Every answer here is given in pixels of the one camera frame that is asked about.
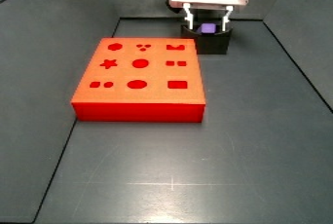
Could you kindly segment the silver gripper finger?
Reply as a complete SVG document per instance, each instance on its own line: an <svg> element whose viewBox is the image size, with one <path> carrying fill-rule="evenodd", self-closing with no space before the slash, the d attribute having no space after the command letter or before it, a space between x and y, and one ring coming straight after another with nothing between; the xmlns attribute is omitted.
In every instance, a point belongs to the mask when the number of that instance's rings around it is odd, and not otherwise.
<svg viewBox="0 0 333 224"><path fill-rule="evenodd" d="M184 20L187 21L188 23L188 29L192 30L193 28L193 15L191 13L191 5L189 3L183 3L183 11L184 11L184 14L185 14L185 17L184 17Z"/></svg>
<svg viewBox="0 0 333 224"><path fill-rule="evenodd" d="M224 7L224 13L223 13L223 16L221 16L221 19L220 19L220 30L221 32L225 31L225 25L228 23L228 17L232 13L232 10L233 10L233 7L232 6L225 6Z"/></svg>

